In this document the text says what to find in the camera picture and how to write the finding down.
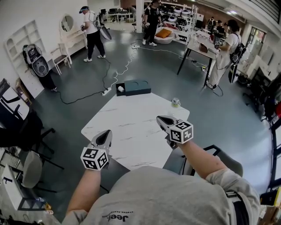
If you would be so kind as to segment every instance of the vr headset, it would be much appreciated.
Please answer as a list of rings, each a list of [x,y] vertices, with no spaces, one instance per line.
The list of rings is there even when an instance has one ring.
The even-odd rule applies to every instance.
[[[83,6],[80,11],[79,14],[81,14],[84,10],[88,9],[89,10],[89,6]]]

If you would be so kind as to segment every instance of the white vanity table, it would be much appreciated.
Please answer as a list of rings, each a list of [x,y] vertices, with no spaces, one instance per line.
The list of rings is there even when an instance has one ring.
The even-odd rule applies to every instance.
[[[60,21],[59,30],[61,42],[58,45],[61,53],[67,55],[72,64],[71,55],[84,47],[87,48],[86,34],[68,14],[65,14]]]

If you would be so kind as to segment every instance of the white cable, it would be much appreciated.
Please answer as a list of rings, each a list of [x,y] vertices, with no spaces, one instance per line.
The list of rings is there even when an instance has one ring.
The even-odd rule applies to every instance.
[[[131,54],[131,57],[129,58],[130,61],[128,61],[128,64],[125,66],[127,69],[124,70],[123,73],[118,73],[117,71],[115,71],[116,76],[113,77],[113,78],[116,79],[116,81],[115,81],[113,84],[115,84],[115,83],[118,82],[118,79],[117,79],[117,76],[118,76],[118,75],[123,75],[123,74],[129,69],[128,66],[129,66],[129,64],[132,62],[132,59],[134,58],[134,55],[135,55],[135,54],[136,54],[136,50],[134,50],[133,53]]]
[[[177,54],[177,53],[175,53],[175,52],[172,52],[172,51],[162,50],[162,49],[154,50],[154,49],[144,48],[144,47],[139,47],[139,48],[141,48],[141,49],[146,49],[146,50],[151,50],[151,51],[167,51],[167,52],[176,54],[176,55],[179,57],[179,59],[183,59],[183,57],[182,57],[181,55],[179,55],[179,54]],[[134,55],[136,54],[136,51],[137,51],[137,49],[134,50],[133,53],[131,54],[131,57],[129,58],[130,61],[128,61],[128,64],[125,66],[125,67],[126,67],[126,70],[124,70],[123,73],[118,73],[117,71],[115,72],[115,73],[116,73],[116,76],[113,77],[113,78],[116,79],[116,81],[115,81],[113,84],[115,84],[115,83],[118,82],[118,79],[117,79],[117,76],[118,76],[118,75],[123,75],[126,71],[128,71],[128,69],[129,69],[128,66],[129,66],[129,64],[132,62],[132,59],[134,58]],[[194,61],[194,59],[193,59],[193,58],[190,58],[190,57],[186,57],[186,59]],[[194,66],[196,66],[196,67],[203,67],[203,66],[206,67],[206,65],[204,65],[204,64],[202,64],[202,63],[199,63],[199,62],[196,62],[196,63],[192,62],[192,65],[194,65]]]

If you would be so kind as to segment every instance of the round mirror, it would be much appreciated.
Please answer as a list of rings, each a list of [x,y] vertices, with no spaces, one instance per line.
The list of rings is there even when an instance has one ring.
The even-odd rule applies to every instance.
[[[61,21],[61,28],[68,32],[72,29],[73,27],[73,19],[71,16],[67,15],[67,16],[64,16],[62,21]]]

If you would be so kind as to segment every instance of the black table legs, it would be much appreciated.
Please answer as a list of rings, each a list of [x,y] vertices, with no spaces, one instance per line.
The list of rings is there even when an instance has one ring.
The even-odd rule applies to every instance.
[[[206,86],[206,83],[207,83],[207,80],[208,80],[208,76],[209,76],[209,73],[210,73],[210,69],[211,69],[212,61],[213,61],[213,59],[210,58],[210,60],[209,60],[209,66],[208,66],[208,71],[207,71],[207,74],[206,74],[206,78],[205,78],[205,82],[204,82],[204,86],[203,86],[203,87]]]
[[[190,53],[191,53],[191,50],[188,48],[188,49],[186,50],[185,54],[184,54],[183,60],[181,61],[181,65],[180,65],[179,71],[177,72],[177,75],[179,75],[180,70],[181,70],[181,68],[183,67],[184,61],[185,61],[186,57],[189,56]]]

